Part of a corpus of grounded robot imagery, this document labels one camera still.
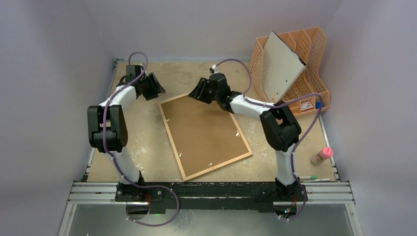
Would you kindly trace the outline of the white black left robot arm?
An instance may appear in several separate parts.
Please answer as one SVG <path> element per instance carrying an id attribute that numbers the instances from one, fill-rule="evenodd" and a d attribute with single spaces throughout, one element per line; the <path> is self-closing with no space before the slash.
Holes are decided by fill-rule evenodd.
<path id="1" fill-rule="evenodd" d="M 134 201 L 144 199 L 148 187 L 127 149 L 124 110 L 139 96 L 151 100 L 164 92 L 155 75 L 146 73 L 146 67 L 129 64 L 110 97 L 87 109 L 89 144 L 110 159 L 119 176 L 120 192 L 127 190 Z"/>

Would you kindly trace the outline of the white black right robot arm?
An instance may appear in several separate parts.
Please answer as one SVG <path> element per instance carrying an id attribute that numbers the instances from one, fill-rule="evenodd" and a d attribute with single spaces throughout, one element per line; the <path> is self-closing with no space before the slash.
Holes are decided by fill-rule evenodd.
<path id="1" fill-rule="evenodd" d="M 284 102 L 264 103 L 231 90 L 222 73 L 201 78 L 189 97 L 219 107 L 232 114 L 240 114 L 261 123 L 269 146 L 275 151 L 277 161 L 276 193 L 282 200 L 290 199 L 299 186 L 296 174 L 294 148 L 299 141 L 301 127 Z"/>

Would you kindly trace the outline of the white board in organizer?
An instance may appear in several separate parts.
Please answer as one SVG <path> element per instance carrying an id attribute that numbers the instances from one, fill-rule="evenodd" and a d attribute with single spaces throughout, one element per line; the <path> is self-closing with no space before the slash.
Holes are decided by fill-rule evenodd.
<path id="1" fill-rule="evenodd" d="M 267 102 L 281 100 L 305 68 L 303 59 L 271 31 L 263 46 L 262 90 Z"/>

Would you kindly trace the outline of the red white card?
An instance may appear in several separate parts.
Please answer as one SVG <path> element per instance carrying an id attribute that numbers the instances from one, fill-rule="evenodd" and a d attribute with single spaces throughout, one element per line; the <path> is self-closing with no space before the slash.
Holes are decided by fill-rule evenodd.
<path id="1" fill-rule="evenodd" d="M 310 101 L 302 102 L 300 104 L 300 111 L 301 112 L 306 112 L 306 111 L 311 110 L 313 108 L 314 108 L 314 106 Z"/>

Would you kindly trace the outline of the orange plastic file organizer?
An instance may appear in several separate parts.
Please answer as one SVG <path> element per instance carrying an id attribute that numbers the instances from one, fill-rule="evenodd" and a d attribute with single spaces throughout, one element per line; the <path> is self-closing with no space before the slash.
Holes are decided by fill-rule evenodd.
<path id="1" fill-rule="evenodd" d="M 317 92 L 323 97 L 323 102 L 325 103 L 322 111 L 328 110 L 330 107 L 330 92 L 319 77 L 319 67 L 327 43 L 325 33 L 320 27 L 313 27 L 279 33 L 278 36 L 306 63 L 306 69 L 295 80 L 282 99 L 285 102 L 290 102 L 303 95 Z M 267 102 L 262 90 L 263 46 L 267 39 L 267 36 L 256 39 L 249 67 L 252 76 L 251 86 L 258 99 L 263 102 Z M 306 112 L 301 112 L 300 104 L 306 101 L 310 101 L 314 108 Z M 311 115 L 317 112 L 315 108 L 316 101 L 319 101 L 318 97 L 305 98 L 291 104 L 290 109 L 297 118 Z"/>

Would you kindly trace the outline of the blue box in organizer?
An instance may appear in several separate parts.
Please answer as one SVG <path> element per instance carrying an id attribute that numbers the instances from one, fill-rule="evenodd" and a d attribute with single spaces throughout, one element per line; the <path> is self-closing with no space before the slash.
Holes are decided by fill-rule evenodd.
<path id="1" fill-rule="evenodd" d="M 325 103 L 323 101 L 316 101 L 315 108 L 316 109 L 323 109 L 325 107 Z"/>

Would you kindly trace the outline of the pink capped bottle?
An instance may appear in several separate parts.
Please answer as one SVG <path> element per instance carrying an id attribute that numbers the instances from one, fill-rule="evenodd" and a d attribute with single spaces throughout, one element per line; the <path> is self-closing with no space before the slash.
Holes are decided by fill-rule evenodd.
<path id="1" fill-rule="evenodd" d="M 325 147 L 321 151 L 319 151 L 317 154 L 312 156 L 310 158 L 310 162 L 313 165 L 320 165 L 326 160 L 330 159 L 331 157 L 333 157 L 333 149 L 330 147 Z"/>

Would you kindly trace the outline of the green marker pen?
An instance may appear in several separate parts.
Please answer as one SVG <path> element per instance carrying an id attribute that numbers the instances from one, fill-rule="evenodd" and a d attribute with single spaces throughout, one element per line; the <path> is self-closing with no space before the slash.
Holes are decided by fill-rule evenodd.
<path id="1" fill-rule="evenodd" d="M 304 176 L 304 177 L 299 177 L 300 180 L 315 180 L 318 179 L 317 176 Z"/>

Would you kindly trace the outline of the white marker pen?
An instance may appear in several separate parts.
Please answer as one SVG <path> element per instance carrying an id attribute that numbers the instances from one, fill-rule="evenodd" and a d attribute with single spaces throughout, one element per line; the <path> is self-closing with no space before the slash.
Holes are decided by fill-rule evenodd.
<path id="1" fill-rule="evenodd" d="M 303 180 L 304 183 L 312 183 L 312 182 L 331 182 L 330 178 L 319 178 L 319 179 L 309 179 Z"/>

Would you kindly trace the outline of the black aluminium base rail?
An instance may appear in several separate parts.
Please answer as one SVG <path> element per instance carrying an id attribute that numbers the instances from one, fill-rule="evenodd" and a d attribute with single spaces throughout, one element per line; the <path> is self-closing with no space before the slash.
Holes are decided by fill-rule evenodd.
<path id="1" fill-rule="evenodd" d="M 303 183 L 291 193 L 275 182 L 148 182 L 146 188 L 115 182 L 76 182 L 70 204 L 125 205 L 144 207 L 150 214 L 172 209 L 256 210 L 293 215 L 302 206 L 353 204 L 347 182 Z"/>

